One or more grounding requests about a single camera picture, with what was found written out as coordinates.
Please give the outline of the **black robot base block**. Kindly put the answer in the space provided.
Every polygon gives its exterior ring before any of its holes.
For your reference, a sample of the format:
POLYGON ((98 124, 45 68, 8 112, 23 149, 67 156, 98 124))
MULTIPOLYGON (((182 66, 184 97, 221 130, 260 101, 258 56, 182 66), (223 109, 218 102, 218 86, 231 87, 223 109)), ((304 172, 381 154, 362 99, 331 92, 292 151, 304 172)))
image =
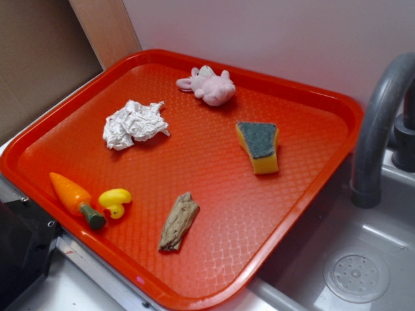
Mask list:
POLYGON ((59 230, 28 198, 1 203, 1 310, 10 310, 46 280, 59 230))

